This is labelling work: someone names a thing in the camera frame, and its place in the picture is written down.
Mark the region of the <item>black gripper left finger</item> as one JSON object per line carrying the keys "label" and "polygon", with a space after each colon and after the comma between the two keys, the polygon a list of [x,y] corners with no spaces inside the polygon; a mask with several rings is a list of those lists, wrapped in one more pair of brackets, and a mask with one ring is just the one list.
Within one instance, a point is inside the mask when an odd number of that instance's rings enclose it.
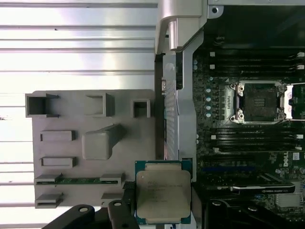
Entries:
{"label": "black gripper left finger", "polygon": [[108,206],[96,211],[90,205],[76,205],[67,210],[45,229],[135,229],[135,182],[123,185],[121,199],[111,201]]}

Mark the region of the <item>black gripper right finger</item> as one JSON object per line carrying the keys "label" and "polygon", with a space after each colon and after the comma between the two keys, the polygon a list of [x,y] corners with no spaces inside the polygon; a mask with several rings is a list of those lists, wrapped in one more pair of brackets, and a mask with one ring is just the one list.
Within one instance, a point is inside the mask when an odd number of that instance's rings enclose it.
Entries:
{"label": "black gripper right finger", "polygon": [[207,229],[292,229],[293,223],[253,203],[213,199],[206,205]]}

